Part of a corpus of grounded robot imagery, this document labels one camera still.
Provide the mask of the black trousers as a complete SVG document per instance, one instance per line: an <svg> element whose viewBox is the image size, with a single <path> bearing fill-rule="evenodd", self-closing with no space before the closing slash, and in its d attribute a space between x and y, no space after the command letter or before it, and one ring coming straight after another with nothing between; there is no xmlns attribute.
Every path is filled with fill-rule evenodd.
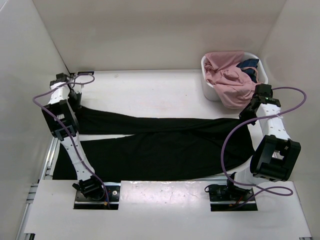
<svg viewBox="0 0 320 240"><path fill-rule="evenodd" d="M102 180L198 179L244 164L254 154L247 126L235 118L143 118L82 107L81 135L108 135L82 141L85 155Z"/></svg>

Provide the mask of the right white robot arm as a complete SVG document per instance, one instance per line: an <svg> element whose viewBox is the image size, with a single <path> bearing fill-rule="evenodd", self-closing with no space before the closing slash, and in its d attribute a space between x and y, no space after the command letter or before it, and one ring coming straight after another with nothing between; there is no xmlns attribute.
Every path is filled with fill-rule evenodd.
<svg viewBox="0 0 320 240"><path fill-rule="evenodd" d="M223 147L229 138L241 127L259 123L263 138L251 157L246 169L227 176L224 193L230 200L244 197L251 188L261 183L285 182L294 169L301 152L301 144L293 141L283 124L280 101L273 97L269 84L258 84L249 104L239 114L241 123L227 135Z"/></svg>

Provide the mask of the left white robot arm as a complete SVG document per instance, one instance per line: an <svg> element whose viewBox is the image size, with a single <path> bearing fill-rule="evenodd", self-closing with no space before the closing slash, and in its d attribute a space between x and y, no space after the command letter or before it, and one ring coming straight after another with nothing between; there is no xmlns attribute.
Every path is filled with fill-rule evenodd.
<svg viewBox="0 0 320 240"><path fill-rule="evenodd" d="M81 110L83 84L76 77L58 73L50 86L48 104L41 111L54 138L60 142L60 153L53 174L56 180L77 180L72 186L92 201L109 201L94 168L80 143L80 126L76 114Z"/></svg>

